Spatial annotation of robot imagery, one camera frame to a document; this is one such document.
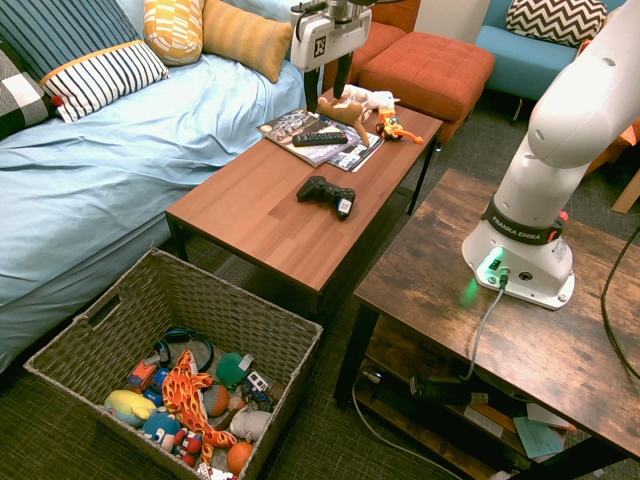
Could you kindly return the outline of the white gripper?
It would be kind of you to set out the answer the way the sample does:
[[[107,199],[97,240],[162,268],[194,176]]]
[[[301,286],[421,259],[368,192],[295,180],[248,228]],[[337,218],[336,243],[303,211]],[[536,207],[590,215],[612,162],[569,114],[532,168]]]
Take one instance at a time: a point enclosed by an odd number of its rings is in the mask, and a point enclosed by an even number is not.
[[[292,7],[294,27],[291,62],[304,73],[306,108],[318,106],[319,67],[337,60],[333,96],[341,98],[349,79],[353,51],[367,40],[372,23],[369,7]]]

